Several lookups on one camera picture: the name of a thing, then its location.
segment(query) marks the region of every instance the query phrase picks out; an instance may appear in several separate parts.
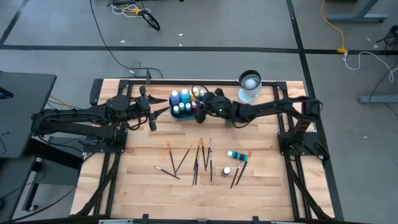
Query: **yellow cable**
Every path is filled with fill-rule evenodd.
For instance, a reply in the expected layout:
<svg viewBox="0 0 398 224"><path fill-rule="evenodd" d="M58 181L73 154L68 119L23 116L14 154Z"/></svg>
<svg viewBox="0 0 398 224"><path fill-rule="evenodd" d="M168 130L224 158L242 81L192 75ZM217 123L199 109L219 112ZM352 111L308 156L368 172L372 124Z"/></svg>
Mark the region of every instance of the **yellow cable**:
<svg viewBox="0 0 398 224"><path fill-rule="evenodd" d="M55 96L50 96L51 98L53 98L53 99L55 99L55 100L57 100L58 102L60 102L60 103L62 103L63 105L65 105L65 106L67 106L69 109L73 109L71 106L69 106L66 102L64 102L64 101L62 101L62 100L60 100L60 99L58 99L57 97L55 97Z"/></svg>
<svg viewBox="0 0 398 224"><path fill-rule="evenodd" d="M343 31L341 31L339 28L335 27L333 24L331 24L323 15L323 5L325 4L325 0L322 1L322 5L321 5L321 16L322 19L327 22L329 24L329 26L331 26L332 28L336 29L338 32L340 32L341 34L341 47L339 49L337 49L337 52L341 53L341 54L345 54L348 53L348 50L346 50L345 46L344 46L344 33Z"/></svg>

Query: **concrete floor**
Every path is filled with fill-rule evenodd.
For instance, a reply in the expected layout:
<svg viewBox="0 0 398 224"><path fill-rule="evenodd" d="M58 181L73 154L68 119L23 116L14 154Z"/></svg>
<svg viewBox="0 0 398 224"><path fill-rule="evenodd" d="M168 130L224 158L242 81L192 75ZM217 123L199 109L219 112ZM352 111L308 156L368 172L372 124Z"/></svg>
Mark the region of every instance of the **concrete floor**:
<svg viewBox="0 0 398 224"><path fill-rule="evenodd" d="M22 0L0 1L0 30L4 30ZM363 2L329 1L325 14L350 12ZM142 19L112 14L106 0L93 0L99 26L108 45L178 47L272 47L296 49L285 1L202 0L147 1L146 7L162 30L151 29ZM319 13L321 1L293 0L305 49L337 49L339 33L325 24ZM380 1L372 10L387 13L382 24L336 24L346 36L348 50L373 50L374 41L397 24L398 2ZM88 1L30 0L6 45L102 46ZM376 50L383 49L378 44ZM139 60L143 67L157 67L165 78L235 79L255 69L265 80L304 80L298 54L252 52L115 52L125 65ZM397 56L380 56L389 65ZM362 56L362 68L348 70L341 55L307 54L315 93L324 102L322 121L331 154L336 184L345 220L367 223L396 222L398 205L398 120L384 105L359 105L370 94L386 68L372 56ZM357 66L358 56L349 55ZM0 70L52 73L58 76L53 95L71 105L88 106L94 78L129 77L106 51L0 50ZM385 79L377 94L395 94L397 83ZM35 203L44 207L71 186L40 186ZM31 219L65 217L73 200L70 195ZM24 213L19 210L16 217Z"/></svg>

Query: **cap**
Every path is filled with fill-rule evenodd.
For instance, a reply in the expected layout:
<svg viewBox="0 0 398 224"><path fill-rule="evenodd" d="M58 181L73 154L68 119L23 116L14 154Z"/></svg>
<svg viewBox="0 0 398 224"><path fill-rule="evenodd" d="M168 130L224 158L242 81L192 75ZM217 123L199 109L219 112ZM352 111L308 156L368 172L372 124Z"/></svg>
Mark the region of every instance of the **cap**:
<svg viewBox="0 0 398 224"><path fill-rule="evenodd" d="M173 112L174 113L179 113L180 112L180 108L178 106L174 106L173 107Z"/></svg>
<svg viewBox="0 0 398 224"><path fill-rule="evenodd" d="M223 169L224 174L229 174L231 172L231 169L229 167L225 167Z"/></svg>

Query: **black metal frame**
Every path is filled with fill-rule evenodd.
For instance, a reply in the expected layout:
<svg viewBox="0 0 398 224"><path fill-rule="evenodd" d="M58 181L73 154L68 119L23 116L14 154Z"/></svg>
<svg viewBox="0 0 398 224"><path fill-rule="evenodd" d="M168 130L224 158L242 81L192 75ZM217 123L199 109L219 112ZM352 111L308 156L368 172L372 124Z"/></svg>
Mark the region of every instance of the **black metal frame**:
<svg viewBox="0 0 398 224"><path fill-rule="evenodd" d="M119 89L118 89L118 95L122 94L123 92L123 88L127 87L127 95L131 95L132 92L132 86L136 84L136 85L145 85L146 84L146 80L142 79L136 79L136 80L120 80L119 82ZM234 80L225 80L225 81L211 81L211 80L151 80L151 84L153 85L217 85L217 86L223 86L223 85L236 85L238 86L239 83L234 81ZM279 96L279 92L282 91L282 95L283 98L288 98L289 95L287 93L287 84L286 82L263 82L262 83L263 86L269 86L273 88L273 92L274 92L274 98L275 100L279 100L280 96ZM99 88L101 89L101 86L99 85L93 85L93 88ZM278 123L279 123L279 131L280 133L284 133L285 132L285 126L284 126L284 119L282 114L278 114L277 115L277 119L278 119ZM293 123L293 119L291 116L287 116L287 122L289 124L289 129L293 128L294 123ZM115 160L114 162L117 163L117 165L119 164L119 160L120 160L120 154L116 154L115 155ZM292 165L291 163L291 155L290 154L284 154L284 159L285 159L285 165L286 165L286 171L289 173L289 166ZM295 162L296 162L296 168L297 168L297 177L299 182L301 183L301 186L299 187L299 190L301 191L303 188L305 188L305 177L304 177L304 173L303 173L303 168L302 168L302 162L301 162L301 155L296 155L295 157ZM105 173L106 170L108 168L108 163L109 163L109 154L105 154L104 157L104 162L103 162L103 167L102 167L102 171L101 171L101 179L100 179L100 185L101 183L103 183L104 181L104 177L105 177ZM294 215L294 219L295 220L299 220L301 219L300 217L300 212L299 212L299 205L297 203L297 195L296 195L296 191L295 191L295 183L294 180L291 178L290 175L287 176L288 177L288 184L289 184L289 191L290 191L290 200L292 203L292 211L293 211L293 215ZM115 186L116 186L116 175L113 176L112 181L110 183L110 188L109 188L109 192L108 192L108 201L106 202L106 215L110 215L111 214L111 209L112 209L112 202L113 202L113 195L114 195L114 190L115 190ZM304 196L305 194L302 194L302 200L303 200L303 204L304 204L304 210L305 210L305 218L307 220L310 220L312 218L312 214L311 214L311 208L310 208L310 204L307 201L307 199ZM94 215L97 215L99 212L99 206L100 206L100 200L97 201L96 205L95 205L95 209L94 209ZM152 222L159 222L159 223L166 223L166 222L189 222L192 220L151 220ZM216 223L216 222L220 222L220 223L253 223L254 221L214 221L214 220L208 220L211 221L212 223Z"/></svg>

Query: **desk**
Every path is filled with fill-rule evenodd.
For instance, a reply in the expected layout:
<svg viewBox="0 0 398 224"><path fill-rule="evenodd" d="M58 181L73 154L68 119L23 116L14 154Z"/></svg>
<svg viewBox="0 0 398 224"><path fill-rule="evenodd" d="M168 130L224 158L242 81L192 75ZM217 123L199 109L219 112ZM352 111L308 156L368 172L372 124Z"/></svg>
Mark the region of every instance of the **desk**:
<svg viewBox="0 0 398 224"><path fill-rule="evenodd" d="M156 82L152 82L146 85L147 94L167 99L172 90L190 88L191 81L162 80L174 85L156 85ZM302 82L286 84L290 97L305 95ZM98 103L117 95L118 85L118 79L103 80ZM132 96L139 95L140 86L133 84ZM206 87L210 91L221 87L228 98L238 100L237 85L224 83L222 86ZM261 96L254 103L272 100L272 88L264 86ZM165 106L168 106L168 102L152 105L152 110ZM143 213L148 213L150 219L252 220L252 216L258 216L260 220L294 219L284 157L279 152L277 115L261 117L243 129L235 129L226 128L222 119L209 116L203 124L197 124L195 120L175 121L166 111L157 118L156 125L157 131L154 132L150 132L148 125L144 124L139 130L128 133L126 150L121 154L111 218L141 218ZM192 186L192 168L200 138L205 141L206 150L209 138L212 139L213 181L210 182L209 170L204 171L200 152L198 185ZM167 142L172 147L176 166L193 145L178 171L180 180L154 168L159 166L172 172ZM221 176L223 167L230 167L234 174L239 163L226 155L228 149L253 152L239 185L232 189L229 187L233 175ZM96 190L103 158L104 154L97 153L83 164L71 214L78 212ZM333 217L321 161L313 156L302 156L302 164L307 189L319 206ZM303 217L303 203L297 189L296 192ZM107 197L107 192L104 192L100 213L104 213Z"/></svg>

